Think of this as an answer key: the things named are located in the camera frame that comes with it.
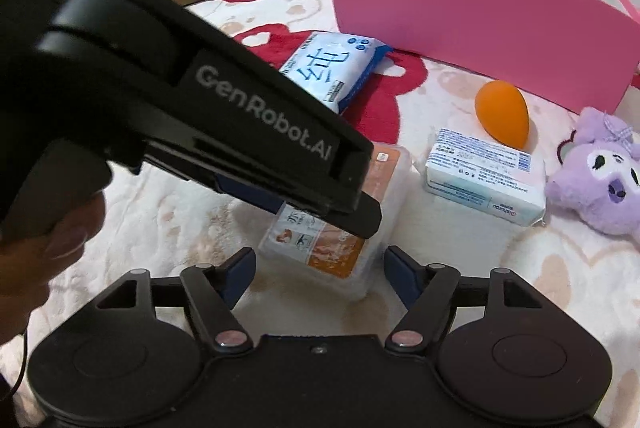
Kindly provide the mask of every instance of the orange makeup sponge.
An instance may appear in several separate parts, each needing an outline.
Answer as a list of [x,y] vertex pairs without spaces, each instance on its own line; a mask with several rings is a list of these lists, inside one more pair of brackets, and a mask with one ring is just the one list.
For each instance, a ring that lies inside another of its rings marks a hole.
[[476,95],[476,115],[484,130],[507,147],[522,150],[529,137],[529,110],[520,91],[494,80]]

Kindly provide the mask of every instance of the purple stuffed animal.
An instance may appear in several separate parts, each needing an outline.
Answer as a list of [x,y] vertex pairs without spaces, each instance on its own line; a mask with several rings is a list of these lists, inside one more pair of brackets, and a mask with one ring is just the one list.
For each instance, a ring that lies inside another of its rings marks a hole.
[[580,113],[574,145],[547,182],[549,202],[576,210],[588,225],[640,242],[640,145],[619,118],[592,107]]

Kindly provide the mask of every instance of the orange label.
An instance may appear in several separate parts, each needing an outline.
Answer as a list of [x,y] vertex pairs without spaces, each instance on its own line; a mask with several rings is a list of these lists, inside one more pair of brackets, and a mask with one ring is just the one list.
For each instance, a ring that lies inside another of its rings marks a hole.
[[[374,145],[362,190],[375,200],[382,201],[399,159],[399,150]],[[334,277],[347,278],[356,265],[364,243],[364,239],[327,224],[318,234],[307,264]]]

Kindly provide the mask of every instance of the round black pad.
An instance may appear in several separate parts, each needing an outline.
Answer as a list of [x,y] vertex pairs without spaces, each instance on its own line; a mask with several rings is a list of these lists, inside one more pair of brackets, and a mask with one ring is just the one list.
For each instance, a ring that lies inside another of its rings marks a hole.
[[546,424],[593,413],[611,378],[604,348],[569,318],[531,310],[505,316],[445,338],[437,369],[447,388],[504,422]]
[[130,426],[166,411],[195,382],[200,352],[186,332],[116,310],[99,317],[94,325],[71,318],[33,351],[29,381],[55,417]]
[[564,349],[542,336],[517,334],[494,345],[494,360],[504,370],[523,378],[544,378],[566,363]]

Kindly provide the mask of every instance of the human hand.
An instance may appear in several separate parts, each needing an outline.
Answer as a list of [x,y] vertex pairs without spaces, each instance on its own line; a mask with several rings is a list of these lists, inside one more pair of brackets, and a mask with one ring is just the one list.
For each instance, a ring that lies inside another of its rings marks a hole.
[[0,345],[20,334],[49,298],[49,281],[77,262],[104,222],[104,196],[69,212],[48,235],[0,243]]

